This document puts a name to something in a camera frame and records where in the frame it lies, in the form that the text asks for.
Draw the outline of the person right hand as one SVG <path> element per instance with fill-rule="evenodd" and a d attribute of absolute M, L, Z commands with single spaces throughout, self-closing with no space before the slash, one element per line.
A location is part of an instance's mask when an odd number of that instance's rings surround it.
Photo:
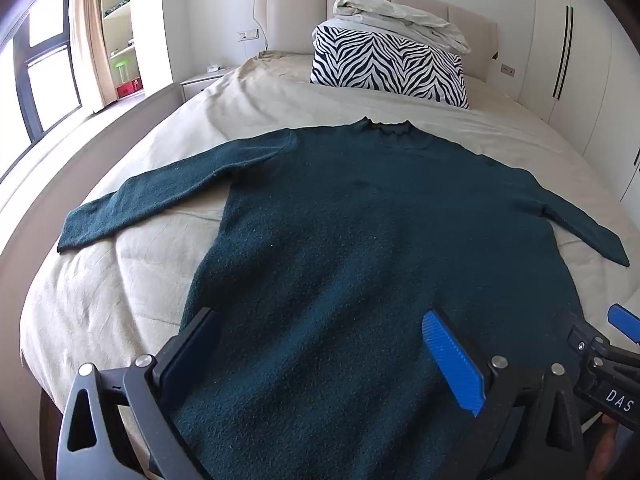
<path fill-rule="evenodd" d="M 620 427 L 620 424 L 608 415 L 602 415 L 600 423 L 602 434 L 587 468 L 587 480 L 604 479 L 631 437 L 631 432 L 626 427 Z"/>

